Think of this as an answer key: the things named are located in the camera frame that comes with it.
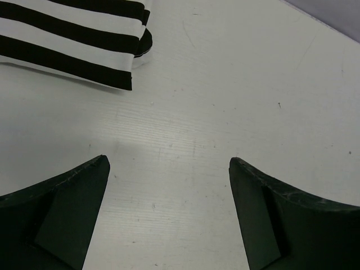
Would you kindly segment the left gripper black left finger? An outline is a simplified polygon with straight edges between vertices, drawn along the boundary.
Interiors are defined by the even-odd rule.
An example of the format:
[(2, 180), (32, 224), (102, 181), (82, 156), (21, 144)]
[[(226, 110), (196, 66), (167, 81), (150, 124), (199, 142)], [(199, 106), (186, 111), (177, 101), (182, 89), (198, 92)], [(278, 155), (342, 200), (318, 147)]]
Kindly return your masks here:
[(1, 269), (82, 269), (110, 163), (76, 168), (1, 196)]

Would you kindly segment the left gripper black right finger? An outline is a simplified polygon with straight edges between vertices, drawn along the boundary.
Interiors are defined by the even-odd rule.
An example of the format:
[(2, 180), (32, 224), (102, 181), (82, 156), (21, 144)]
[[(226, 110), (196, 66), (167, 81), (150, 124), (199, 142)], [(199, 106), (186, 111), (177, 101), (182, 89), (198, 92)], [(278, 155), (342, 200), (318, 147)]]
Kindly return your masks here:
[(229, 180), (250, 269), (359, 268), (359, 207), (312, 195), (238, 157)]

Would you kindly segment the black white striped tank top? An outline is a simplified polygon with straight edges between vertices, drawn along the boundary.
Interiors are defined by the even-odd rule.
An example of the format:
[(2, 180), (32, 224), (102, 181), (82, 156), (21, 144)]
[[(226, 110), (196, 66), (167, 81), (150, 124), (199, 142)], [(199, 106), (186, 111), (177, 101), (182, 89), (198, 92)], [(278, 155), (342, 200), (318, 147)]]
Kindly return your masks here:
[(151, 1), (2, 1), (1, 62), (130, 91)]

